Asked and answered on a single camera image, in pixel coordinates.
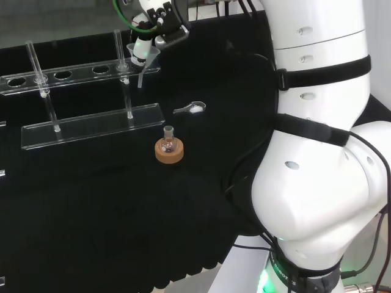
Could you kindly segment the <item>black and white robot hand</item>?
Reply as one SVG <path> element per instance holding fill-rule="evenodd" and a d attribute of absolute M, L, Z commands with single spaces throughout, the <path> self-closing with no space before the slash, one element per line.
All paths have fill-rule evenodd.
<path fill-rule="evenodd" d="M 131 63 L 139 71 L 146 66 L 152 45 L 162 50 L 189 35 L 189 27 L 175 1 L 113 1 L 112 4 L 136 39 Z M 123 9 L 127 5 L 135 7 L 139 14 L 132 19 L 125 16 Z"/>

